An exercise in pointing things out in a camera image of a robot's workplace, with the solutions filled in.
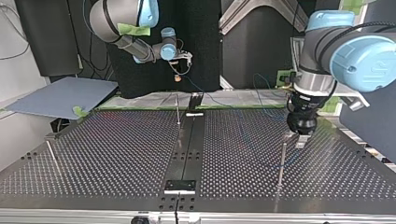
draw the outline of grey board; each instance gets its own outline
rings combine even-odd
[[[91,111],[117,88],[116,82],[66,77],[37,90],[7,110],[62,119],[79,119],[74,106]]]

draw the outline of black panel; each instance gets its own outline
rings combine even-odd
[[[219,0],[166,0],[158,1],[159,24],[151,29],[151,36],[144,37],[150,44],[162,41],[161,29],[176,28],[177,38],[184,41],[184,50],[193,54],[193,66],[188,76],[205,91],[219,88]],[[136,64],[129,53],[108,45],[122,96],[134,98],[152,91],[198,91],[184,78],[180,83],[168,63]]]
[[[223,11],[231,2],[222,0]],[[313,13],[315,0],[299,2],[307,16]],[[254,9],[224,36],[223,76],[237,89],[253,89],[253,76],[260,73],[274,87],[277,71],[292,68],[291,36],[291,24],[275,9]],[[257,80],[257,84],[268,88],[263,81]]]
[[[337,10],[340,8],[340,0],[318,0],[315,10]]]
[[[76,41],[65,0],[16,0],[41,76],[75,74]]]

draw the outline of metal pin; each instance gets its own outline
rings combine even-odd
[[[282,146],[282,157],[280,158],[280,170],[279,170],[279,180],[277,186],[282,188],[282,178],[283,178],[283,170],[285,168],[285,158],[286,158],[286,147],[288,146],[287,143],[283,143]]]
[[[53,153],[53,149],[52,149],[52,145],[50,144],[50,141],[46,141],[46,143],[47,143],[47,146],[49,147],[50,155],[52,156],[52,158],[53,158],[55,161],[57,161],[57,160],[56,160],[56,157],[55,157],[55,154]]]
[[[176,111],[177,111],[177,125],[180,125],[180,111],[179,111],[179,108],[178,108],[178,94],[176,93],[176,102],[175,102],[175,105],[176,105]]]

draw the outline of end effector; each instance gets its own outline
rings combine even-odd
[[[192,55],[177,49],[175,29],[162,29],[163,42],[149,45],[133,35],[120,35],[118,24],[124,23],[135,27],[157,25],[159,9],[157,0],[99,0],[92,7],[90,21],[95,34],[107,43],[115,44],[134,56],[137,63],[186,59],[191,66]]]
[[[287,122],[294,133],[315,131],[317,112],[338,83],[369,92],[396,79],[396,34],[360,32],[352,28],[354,20],[354,13],[348,11],[318,11],[311,16],[295,92],[288,101]]]

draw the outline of cable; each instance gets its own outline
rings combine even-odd
[[[268,80],[267,80],[265,77],[263,77],[263,76],[262,76],[261,74],[259,74],[259,73],[254,74],[254,76],[253,76],[253,86],[254,86],[254,89],[256,90],[257,96],[259,97],[260,105],[262,106],[262,111],[263,111],[266,115],[270,116],[270,117],[273,118],[273,119],[285,120],[285,117],[275,116],[275,115],[269,113],[269,112],[265,109],[265,107],[264,107],[264,105],[263,105],[263,103],[262,103],[262,98],[260,97],[259,90],[258,90],[257,87],[256,87],[256,77],[261,77],[262,79],[264,79],[264,80],[266,81],[266,83],[267,83],[267,85],[268,85],[268,88],[271,89],[271,87],[270,87],[270,84],[268,83]]]
[[[85,6],[86,6],[87,4],[86,4],[86,0],[84,0],[83,2],[82,2],[82,17],[84,18],[84,22],[85,22],[85,25],[87,26],[87,29],[93,34],[93,30],[92,30],[92,28],[88,25],[88,22],[87,22],[87,18],[85,17]]]
[[[174,66],[171,64],[171,62],[168,62],[169,66],[171,66],[172,70],[178,75],[178,76],[185,76],[190,72],[191,66],[188,66],[187,71],[185,71],[184,73],[179,73],[176,68],[174,68]]]
[[[14,25],[14,23],[11,21],[11,19],[9,18],[9,16],[8,16],[8,15],[6,14],[6,12],[3,10],[3,7],[10,9],[10,10],[15,14],[15,16],[19,19],[20,16],[18,15],[18,12],[17,12],[13,7],[11,7],[11,6],[7,5],[7,4],[4,4],[4,3],[0,3],[0,10],[1,10],[3,16],[4,16],[5,19],[11,24],[11,26],[12,26],[13,29],[17,32],[17,34],[18,34],[24,41],[26,41],[27,45],[26,45],[26,48],[23,50],[23,52],[18,53],[18,54],[16,54],[16,55],[12,55],[12,56],[8,56],[8,57],[0,58],[0,61],[18,58],[18,57],[22,56],[23,54],[25,54],[25,53],[27,52],[27,50],[29,49],[29,47],[30,47],[29,42],[27,42],[27,40],[26,40],[26,36],[25,36],[24,32],[21,33],[21,32],[18,30],[18,28]]]
[[[88,24],[87,24],[87,22],[86,22],[86,19],[85,19],[85,6],[86,6],[86,0],[83,1],[83,6],[82,6],[83,10],[82,10],[82,13],[83,13],[83,17],[84,17],[84,21],[85,21],[85,24],[86,24],[86,26],[87,26],[87,29],[91,32],[91,35],[92,35],[92,34],[93,34],[92,29],[88,26]],[[79,56],[79,58],[81,59],[81,62],[83,63],[83,69],[82,69],[79,73],[77,73],[76,75],[82,74],[82,73],[85,71],[86,65],[88,65],[88,67],[90,67],[91,70],[92,70],[91,78],[93,78],[94,75],[96,74],[98,77],[100,77],[101,79],[103,79],[102,76],[101,76],[96,70],[104,71],[104,70],[106,70],[106,69],[103,69],[103,70],[102,70],[101,68],[97,68],[94,64],[92,64],[92,62],[90,62],[90,60],[87,60],[87,59],[82,55],[82,52],[81,52],[81,49],[79,48],[79,44],[78,44],[78,40],[77,40],[77,32],[76,32],[76,27],[75,27],[75,24],[74,24],[74,21],[73,21],[73,17],[72,17],[72,12],[71,12],[71,8],[70,8],[70,3],[69,3],[68,0],[67,0],[67,7],[68,7],[68,11],[69,11],[70,20],[71,20],[71,23],[72,23],[72,30],[73,30],[74,38],[75,38],[75,41],[76,41],[76,47],[77,47],[78,56]],[[91,37],[90,37],[90,52],[92,52],[92,39],[91,39]],[[108,59],[107,59],[107,57],[108,57],[108,54],[107,54],[107,56],[106,56],[106,65],[108,65]]]
[[[181,47],[179,48],[180,50],[183,50],[183,47],[184,47],[184,41],[182,40],[182,39],[177,39],[177,41],[180,41],[181,42]]]
[[[27,44],[26,49],[23,52],[21,52],[19,54],[16,54],[16,55],[13,55],[13,56],[6,57],[6,58],[0,58],[0,60],[9,60],[9,59],[18,58],[18,57],[22,56],[23,54],[25,54],[26,51],[29,49],[29,47],[30,47],[30,45]]]
[[[11,6],[9,6],[7,4],[4,4],[4,3],[0,3],[0,8],[1,8],[1,12],[3,14],[3,17],[8,21],[8,23],[12,26],[12,28],[18,33],[18,35],[24,41],[27,42],[25,33],[24,32],[20,32],[20,30],[18,30],[18,28],[15,26],[14,22],[12,22],[12,20],[9,18],[7,13],[3,10],[3,7],[8,8],[9,10],[11,10],[18,19],[20,19],[20,15],[18,15],[17,11],[14,8],[12,8]]]
[[[205,92],[202,88],[200,88],[198,85],[196,85],[196,84],[191,80],[191,78],[189,78],[189,77],[187,77],[187,76],[183,76],[183,77],[185,77],[185,78],[191,83],[192,86],[194,86],[195,88],[197,88],[197,89],[198,89],[199,91],[201,91],[203,94],[208,95],[208,96],[210,97],[210,99],[211,99],[213,102],[215,102],[215,103],[217,103],[217,104],[219,104],[219,105],[225,105],[225,104],[222,104],[222,103],[219,102],[219,101],[216,101],[209,93]],[[235,108],[235,107],[233,107],[233,106],[231,106],[231,105],[225,105],[225,106],[237,110],[237,111],[239,112],[239,117],[240,117],[241,119],[244,118],[242,112],[241,112],[238,108]],[[238,126],[239,126],[240,133],[241,133],[241,135],[243,136],[244,141],[246,142],[246,144],[247,144],[250,148],[253,148],[253,146],[249,143],[250,140],[248,139],[248,135],[247,135],[247,134],[244,134],[245,132],[244,132],[244,129],[243,129],[243,127],[242,127],[242,122],[238,122]],[[279,164],[279,165],[275,165],[275,166],[267,166],[267,165],[266,165],[265,167],[269,167],[269,168],[280,168],[280,167],[283,166],[283,167],[286,168],[287,166],[290,166],[290,165],[292,165],[292,164],[294,163],[294,161],[295,161],[295,159],[297,158],[297,156],[298,156],[298,151],[296,151],[296,152],[294,153],[294,155],[292,156],[292,158],[289,159],[288,161],[286,161],[283,165],[280,165],[280,164]]]
[[[180,198],[180,193],[177,195],[177,202],[176,202],[176,206],[175,206],[175,212],[174,212],[174,214],[175,214],[175,222],[176,222],[176,224],[178,224],[178,215],[177,215],[177,209],[178,209],[178,200],[179,200],[179,198]]]
[[[113,68],[112,66],[109,66],[108,68],[107,68],[107,71],[106,71],[106,74],[105,74],[105,80],[107,80],[107,81],[109,81],[110,80],[110,78],[111,78],[111,76],[113,76],[113,73],[114,73],[114,68],[112,69],[112,72],[110,73],[110,75],[108,74],[108,72],[110,71],[110,68]]]
[[[395,27],[392,27],[392,26],[386,26],[386,27],[383,27],[383,28],[381,28],[379,30],[374,31],[374,33],[382,33],[384,31],[387,31],[387,30],[390,30],[390,29],[394,29],[394,28]]]
[[[89,60],[93,68],[95,68],[98,71],[105,71],[108,66],[108,52],[106,53],[106,65],[104,68],[98,68],[92,61],[92,39],[93,39],[93,33],[90,33],[90,53],[89,53]]]
[[[59,119],[58,125],[57,125],[57,128],[56,128],[56,133],[61,131],[61,125],[62,125],[62,119]]]

